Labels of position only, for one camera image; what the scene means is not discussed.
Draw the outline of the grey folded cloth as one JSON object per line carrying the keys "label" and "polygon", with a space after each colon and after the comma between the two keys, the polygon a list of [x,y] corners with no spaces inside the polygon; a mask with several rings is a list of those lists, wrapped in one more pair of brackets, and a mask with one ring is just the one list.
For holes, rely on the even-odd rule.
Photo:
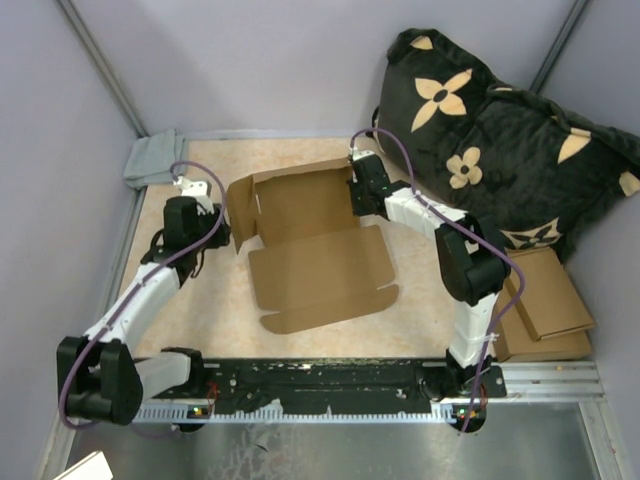
{"label": "grey folded cloth", "polygon": [[126,162],[123,180],[130,188],[172,184],[171,166],[183,158],[186,137],[175,129],[137,140]]}

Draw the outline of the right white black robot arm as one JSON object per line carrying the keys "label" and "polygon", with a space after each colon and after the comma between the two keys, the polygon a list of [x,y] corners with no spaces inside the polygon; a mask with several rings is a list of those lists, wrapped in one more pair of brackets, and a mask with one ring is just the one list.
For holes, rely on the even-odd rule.
{"label": "right white black robot arm", "polygon": [[486,245],[497,244],[497,229],[486,218],[452,209],[414,191],[403,181],[392,182],[381,158],[371,150],[353,148],[349,185],[353,212],[377,215],[404,225],[435,244],[439,271],[454,300],[454,334],[444,364],[427,367],[419,376],[421,390],[433,401],[467,396],[491,367],[488,331],[510,266]]}

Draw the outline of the lower folded cardboard box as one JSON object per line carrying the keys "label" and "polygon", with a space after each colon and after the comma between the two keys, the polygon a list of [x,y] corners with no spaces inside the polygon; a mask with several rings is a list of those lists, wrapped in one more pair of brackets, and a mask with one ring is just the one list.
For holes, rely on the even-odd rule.
{"label": "lower folded cardboard box", "polygon": [[494,342],[495,355],[500,362],[583,359],[592,353],[587,331],[533,341],[524,327],[515,304],[496,328],[498,338]]}

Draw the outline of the brown cardboard box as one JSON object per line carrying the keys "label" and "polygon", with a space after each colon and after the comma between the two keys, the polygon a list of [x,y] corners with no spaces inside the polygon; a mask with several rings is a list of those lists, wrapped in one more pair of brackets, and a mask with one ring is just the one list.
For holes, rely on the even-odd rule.
{"label": "brown cardboard box", "polygon": [[237,249],[248,254],[262,326],[293,334],[383,311],[399,296],[381,229],[352,209],[345,158],[254,173],[226,194]]}

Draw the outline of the white paper corner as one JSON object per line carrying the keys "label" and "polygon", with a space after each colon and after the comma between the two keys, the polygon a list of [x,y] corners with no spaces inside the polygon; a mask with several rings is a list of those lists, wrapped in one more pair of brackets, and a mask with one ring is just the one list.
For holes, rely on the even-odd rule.
{"label": "white paper corner", "polygon": [[94,451],[57,475],[54,480],[112,480],[114,474],[103,451]]}

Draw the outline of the folded cardboard box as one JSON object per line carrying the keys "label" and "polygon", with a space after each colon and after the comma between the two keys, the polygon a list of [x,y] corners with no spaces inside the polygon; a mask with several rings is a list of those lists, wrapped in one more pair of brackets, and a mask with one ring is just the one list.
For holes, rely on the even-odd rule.
{"label": "folded cardboard box", "polygon": [[494,342],[495,355],[500,362],[583,359],[592,353],[587,331],[533,341],[524,327],[515,304],[496,328],[498,338]]}
{"label": "folded cardboard box", "polygon": [[594,320],[556,253],[550,248],[513,251],[525,288],[516,309],[533,341],[586,332]]}

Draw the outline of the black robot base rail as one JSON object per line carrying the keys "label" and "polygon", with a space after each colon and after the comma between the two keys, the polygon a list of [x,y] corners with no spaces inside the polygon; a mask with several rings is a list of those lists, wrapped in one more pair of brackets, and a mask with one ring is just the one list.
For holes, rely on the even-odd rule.
{"label": "black robot base rail", "polygon": [[279,400],[285,413],[428,413],[432,403],[467,404],[464,422],[453,428],[473,433],[486,419],[489,401],[507,395],[501,368],[491,363],[481,383],[466,396],[433,401],[421,390],[419,376],[440,367],[435,358],[208,359],[201,388],[175,390],[154,401],[204,404],[203,414],[253,412]]}

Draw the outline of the black floral plush pillow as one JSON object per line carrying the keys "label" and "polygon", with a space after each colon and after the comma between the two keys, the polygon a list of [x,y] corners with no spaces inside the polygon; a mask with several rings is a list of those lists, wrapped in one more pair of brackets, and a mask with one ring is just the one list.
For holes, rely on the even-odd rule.
{"label": "black floral plush pillow", "polygon": [[437,199],[488,215],[512,250],[569,257],[639,191],[639,140],[498,79],[435,29],[402,31],[372,123],[386,158]]}

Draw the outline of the upper folded cardboard box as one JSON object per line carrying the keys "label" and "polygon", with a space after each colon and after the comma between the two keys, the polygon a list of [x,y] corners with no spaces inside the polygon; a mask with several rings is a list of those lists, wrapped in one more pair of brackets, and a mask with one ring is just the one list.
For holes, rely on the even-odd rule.
{"label": "upper folded cardboard box", "polygon": [[594,320],[556,253],[550,248],[513,251],[525,288],[516,309],[533,341],[586,332]]}

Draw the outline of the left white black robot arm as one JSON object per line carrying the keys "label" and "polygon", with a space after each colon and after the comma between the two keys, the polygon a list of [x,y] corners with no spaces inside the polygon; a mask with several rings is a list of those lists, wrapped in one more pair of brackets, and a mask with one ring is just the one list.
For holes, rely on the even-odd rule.
{"label": "left white black robot arm", "polygon": [[57,409],[65,427],[129,425],[141,405],[161,393],[194,397],[205,390],[208,374],[200,351],[168,347],[146,359],[132,352],[164,305],[199,275],[205,252],[229,244],[225,210],[225,202],[201,196],[170,198],[164,227],[125,293],[83,335],[59,343]]}

